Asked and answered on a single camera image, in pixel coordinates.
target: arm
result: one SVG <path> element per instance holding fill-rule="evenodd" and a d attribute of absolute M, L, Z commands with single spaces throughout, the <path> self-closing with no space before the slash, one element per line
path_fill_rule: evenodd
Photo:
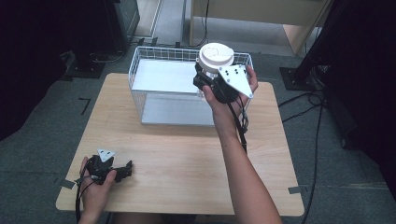
<path fill-rule="evenodd" d="M 250 88 L 258 88 L 256 74 L 248 66 Z M 204 86 L 205 98 L 212 107 L 213 120 L 219 136 L 227 170 L 233 210 L 239 223 L 281 223 L 276 206 L 268 193 L 267 188 L 256 173 L 248 155 L 239 142 L 233 115 L 227 105 L 219 103 L 212 90 Z M 241 95 L 244 105 L 248 98 Z M 240 108 L 233 102 L 235 113 Z"/>
<path fill-rule="evenodd" d="M 82 172 L 88 158 L 84 157 L 81 164 L 80 172 Z M 81 184 L 81 191 L 87 188 L 82 194 L 82 202 L 84 204 L 84 212 L 81 215 L 81 219 L 78 224 L 91 224 L 96 223 L 99 216 L 102 214 L 103 209 L 106 207 L 108 193 L 110 192 L 111 186 L 114 184 L 117 171 L 112 170 L 107 174 L 106 180 L 103 185 L 97 185 L 91 182 L 90 178 L 85 179 Z"/>

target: white round object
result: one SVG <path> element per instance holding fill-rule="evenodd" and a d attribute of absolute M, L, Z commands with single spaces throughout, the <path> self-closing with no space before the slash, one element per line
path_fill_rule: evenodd
<path fill-rule="evenodd" d="M 199 51 L 198 64 L 206 72 L 216 74 L 220 67 L 233 64 L 233 49 L 219 43 L 203 45 Z"/>

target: white container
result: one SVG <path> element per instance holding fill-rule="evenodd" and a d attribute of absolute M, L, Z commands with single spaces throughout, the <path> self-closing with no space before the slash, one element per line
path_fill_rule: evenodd
<path fill-rule="evenodd" d="M 199 50 L 137 47 L 129 70 L 129 86 L 143 124 L 213 126 L 212 111 L 192 84 Z M 235 64 L 251 65 L 246 53 Z"/>

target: white wire basket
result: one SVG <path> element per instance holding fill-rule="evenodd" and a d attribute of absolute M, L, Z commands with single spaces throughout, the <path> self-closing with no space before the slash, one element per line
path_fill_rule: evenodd
<path fill-rule="evenodd" d="M 192 84 L 199 50 L 137 47 L 129 70 L 129 86 L 143 124 L 213 126 L 212 111 Z M 234 63 L 251 65 L 247 53 Z"/>

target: desk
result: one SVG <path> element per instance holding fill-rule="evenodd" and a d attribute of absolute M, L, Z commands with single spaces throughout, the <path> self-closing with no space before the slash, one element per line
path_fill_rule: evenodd
<path fill-rule="evenodd" d="M 297 54 L 312 30 L 325 18 L 332 0 L 212 0 L 208 17 L 239 21 L 284 24 L 291 49 Z M 207 0 L 192 0 L 190 45 L 193 45 L 194 17 L 204 17 Z"/>
<path fill-rule="evenodd" d="M 248 155 L 282 216 L 304 212 L 274 90 L 260 83 L 248 109 Z M 70 170 L 78 179 L 84 156 L 116 151 L 114 167 L 134 162 L 132 176 L 114 185 L 107 211 L 233 214 L 222 152 L 213 127 L 142 125 L 128 75 L 110 74 L 92 111 Z M 76 188 L 61 189 L 56 206 L 74 210 Z"/>

